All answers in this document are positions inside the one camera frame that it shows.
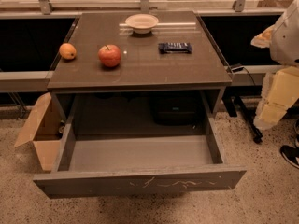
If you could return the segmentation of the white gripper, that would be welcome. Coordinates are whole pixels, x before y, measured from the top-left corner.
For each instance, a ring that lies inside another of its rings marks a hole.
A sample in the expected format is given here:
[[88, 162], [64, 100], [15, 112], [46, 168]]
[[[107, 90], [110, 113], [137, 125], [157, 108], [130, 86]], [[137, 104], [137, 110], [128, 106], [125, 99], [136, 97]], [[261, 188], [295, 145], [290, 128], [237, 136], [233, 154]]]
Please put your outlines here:
[[[269, 48], [274, 26], [254, 36], [250, 44], [257, 48]], [[276, 126], [299, 99], [299, 69], [289, 66], [268, 74], [264, 79], [262, 90], [263, 104], [258, 104], [254, 125], [260, 130]]]

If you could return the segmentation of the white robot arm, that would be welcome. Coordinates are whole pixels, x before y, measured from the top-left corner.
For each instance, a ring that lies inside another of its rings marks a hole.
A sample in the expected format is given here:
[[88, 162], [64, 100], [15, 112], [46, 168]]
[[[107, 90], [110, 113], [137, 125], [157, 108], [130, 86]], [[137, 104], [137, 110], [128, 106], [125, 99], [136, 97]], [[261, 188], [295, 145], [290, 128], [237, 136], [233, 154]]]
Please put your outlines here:
[[282, 65], [265, 75], [253, 121], [258, 129], [267, 130], [299, 99], [299, 0], [293, 0], [274, 25], [254, 36], [251, 45], [269, 48], [270, 58]]

